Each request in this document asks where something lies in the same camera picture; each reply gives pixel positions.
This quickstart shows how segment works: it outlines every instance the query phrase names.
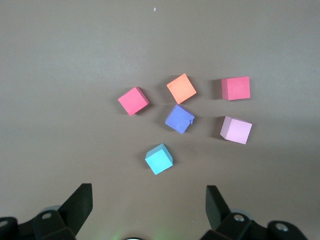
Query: cube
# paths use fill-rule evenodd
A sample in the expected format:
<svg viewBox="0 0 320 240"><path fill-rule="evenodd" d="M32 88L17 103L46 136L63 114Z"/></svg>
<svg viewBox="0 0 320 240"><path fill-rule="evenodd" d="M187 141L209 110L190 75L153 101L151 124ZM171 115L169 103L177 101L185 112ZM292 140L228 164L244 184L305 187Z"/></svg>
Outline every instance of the cube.
<svg viewBox="0 0 320 240"><path fill-rule="evenodd" d="M252 123L225 116L220 135L229 141L246 144Z"/></svg>
<svg viewBox="0 0 320 240"><path fill-rule="evenodd" d="M249 76L224 78L222 83L222 98L225 100L238 100L250 98Z"/></svg>
<svg viewBox="0 0 320 240"><path fill-rule="evenodd" d="M168 83L166 86L178 104L181 104L183 101L197 93L185 73Z"/></svg>
<svg viewBox="0 0 320 240"><path fill-rule="evenodd" d="M184 134L190 124L193 123L195 116L184 109L182 106L176 104L168 117L165 124L173 128L180 134Z"/></svg>
<svg viewBox="0 0 320 240"><path fill-rule="evenodd" d="M163 143L148 151L145 161L155 175L174 165L174 160Z"/></svg>
<svg viewBox="0 0 320 240"><path fill-rule="evenodd" d="M149 104L149 100L139 87L134 87L125 95L121 96L118 101L129 114L132 116Z"/></svg>

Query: cyan cube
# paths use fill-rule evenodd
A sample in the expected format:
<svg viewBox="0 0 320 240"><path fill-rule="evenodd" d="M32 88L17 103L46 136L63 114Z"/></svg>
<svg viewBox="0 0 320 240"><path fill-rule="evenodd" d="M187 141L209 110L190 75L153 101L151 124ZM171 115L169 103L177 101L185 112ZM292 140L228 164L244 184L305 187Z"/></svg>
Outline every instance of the cyan cube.
<svg viewBox="0 0 320 240"><path fill-rule="evenodd" d="M184 134L189 125L193 123L195 116L184 109L179 104L176 104L169 116L165 120L165 124L173 128L180 134Z"/></svg>
<svg viewBox="0 0 320 240"><path fill-rule="evenodd" d="M155 175L174 165L174 160L163 143L148 151L145 161Z"/></svg>

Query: screw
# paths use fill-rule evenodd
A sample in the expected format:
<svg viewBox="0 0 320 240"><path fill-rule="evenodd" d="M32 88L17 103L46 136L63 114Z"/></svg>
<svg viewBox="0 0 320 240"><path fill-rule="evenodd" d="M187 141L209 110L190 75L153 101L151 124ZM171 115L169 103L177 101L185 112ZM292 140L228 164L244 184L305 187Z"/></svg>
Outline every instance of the screw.
<svg viewBox="0 0 320 240"><path fill-rule="evenodd" d="M5 220L5 221L0 221L0 228L4 227L5 225L8 224L8 221Z"/></svg>
<svg viewBox="0 0 320 240"><path fill-rule="evenodd" d="M245 221L245 218L240 215L240 214L236 214L233 216L234 220L236 220L237 222L244 222Z"/></svg>
<svg viewBox="0 0 320 240"><path fill-rule="evenodd" d="M276 225L275 225L275 227L279 230L279 231L282 231L282 232L288 232L289 231L289 228L286 226L286 225L284 225L283 223L277 223Z"/></svg>
<svg viewBox="0 0 320 240"><path fill-rule="evenodd" d="M48 212L48 213L46 213L46 214L43 214L41 218L42 218L43 220L45 220L45 219L51 218L51 216L52 216L51 213Z"/></svg>

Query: light pink cube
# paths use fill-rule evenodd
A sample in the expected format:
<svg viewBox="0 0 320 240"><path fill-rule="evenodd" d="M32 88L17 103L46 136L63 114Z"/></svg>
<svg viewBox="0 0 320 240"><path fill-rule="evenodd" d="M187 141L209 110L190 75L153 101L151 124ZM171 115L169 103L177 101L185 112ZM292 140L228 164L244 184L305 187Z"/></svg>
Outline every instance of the light pink cube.
<svg viewBox="0 0 320 240"><path fill-rule="evenodd" d="M222 83L222 98L225 100L249 99L250 78L249 76L224 78Z"/></svg>
<svg viewBox="0 0 320 240"><path fill-rule="evenodd" d="M134 87L125 95L121 96L118 101L123 108L132 116L149 104L149 100L139 87Z"/></svg>
<svg viewBox="0 0 320 240"><path fill-rule="evenodd" d="M252 123L225 116L220 135L229 141L246 144Z"/></svg>

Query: gray surface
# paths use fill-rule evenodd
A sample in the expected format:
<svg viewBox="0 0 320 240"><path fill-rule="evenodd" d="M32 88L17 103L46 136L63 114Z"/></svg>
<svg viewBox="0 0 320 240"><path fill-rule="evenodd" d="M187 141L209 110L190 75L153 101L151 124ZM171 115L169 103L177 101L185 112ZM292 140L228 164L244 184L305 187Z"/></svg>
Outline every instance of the gray surface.
<svg viewBox="0 0 320 240"><path fill-rule="evenodd" d="M217 185L259 224L320 239L319 26L319 0L1 1L0 216L92 183L79 240L195 240ZM184 135L164 125L182 73L198 91ZM219 99L219 79L246 75L251 99ZM129 117L117 98L135 86L152 104ZM253 123L247 145L219 137L225 115ZM160 143L174 166L154 176Z"/></svg>

